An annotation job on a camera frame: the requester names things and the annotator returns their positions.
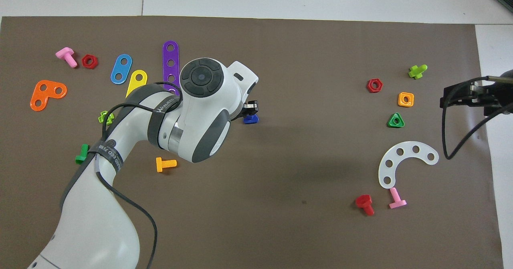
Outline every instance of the black device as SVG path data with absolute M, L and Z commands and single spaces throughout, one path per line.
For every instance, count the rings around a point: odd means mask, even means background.
M 495 83 L 488 86 L 479 86 L 476 83 L 477 81 L 495 81 Z M 445 144 L 445 115 L 447 108 L 462 105 L 484 107 L 483 114 L 486 118 L 480 121 L 463 137 L 451 154 L 447 154 L 447 146 Z M 442 145 L 444 156 L 450 160 L 469 137 L 485 123 L 498 114 L 513 113 L 513 70 L 505 72 L 500 77 L 476 77 L 444 88 L 444 96 L 440 98 L 440 108 L 442 108 Z

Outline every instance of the pink bolt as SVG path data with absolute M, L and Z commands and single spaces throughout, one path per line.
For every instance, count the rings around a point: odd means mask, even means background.
M 64 59 L 70 67 L 75 68 L 77 66 L 77 62 L 71 56 L 75 53 L 71 48 L 65 47 L 62 50 L 55 53 L 55 56 L 59 59 Z
M 399 197 L 399 194 L 397 193 L 397 189 L 395 187 L 390 188 L 390 193 L 392 193 L 392 198 L 394 198 L 394 202 L 389 205 L 390 209 L 406 205 L 406 201 L 401 200 L 401 197 Z

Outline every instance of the yellow bolt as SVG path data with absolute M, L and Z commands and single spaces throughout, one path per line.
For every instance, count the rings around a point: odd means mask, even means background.
M 176 165 L 177 165 L 176 160 L 162 161 L 161 157 L 157 157 L 156 162 L 157 162 L 157 172 L 159 172 L 159 173 L 162 172 L 162 168 L 172 168 L 172 167 L 176 167 Z

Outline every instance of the purple plastic strip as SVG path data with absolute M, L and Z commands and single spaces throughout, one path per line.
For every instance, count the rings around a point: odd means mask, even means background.
M 180 87 L 180 61 L 178 55 L 178 44 L 176 42 L 169 40 L 164 43 L 162 46 L 162 74 L 164 81 L 169 81 Z M 176 95 L 180 95 L 180 93 L 170 85 L 164 85 L 164 88 L 174 92 Z

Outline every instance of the black strap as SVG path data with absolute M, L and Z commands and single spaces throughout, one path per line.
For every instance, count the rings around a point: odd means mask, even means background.
M 123 165 L 123 158 L 121 158 L 121 155 L 117 151 L 117 149 L 114 149 L 115 143 L 114 141 L 97 141 L 95 145 L 93 145 L 89 151 L 89 153 L 98 153 L 103 158 L 107 159 L 111 164 L 112 167 L 114 167 L 114 170 L 116 170 L 116 173 L 121 169 L 121 166 Z
M 179 100 L 180 98 L 177 95 L 171 95 L 161 101 L 153 110 L 148 123 L 148 141 L 150 141 L 152 145 L 163 149 L 159 146 L 160 128 L 166 113 L 174 110 L 176 108 L 175 104 L 178 103 Z

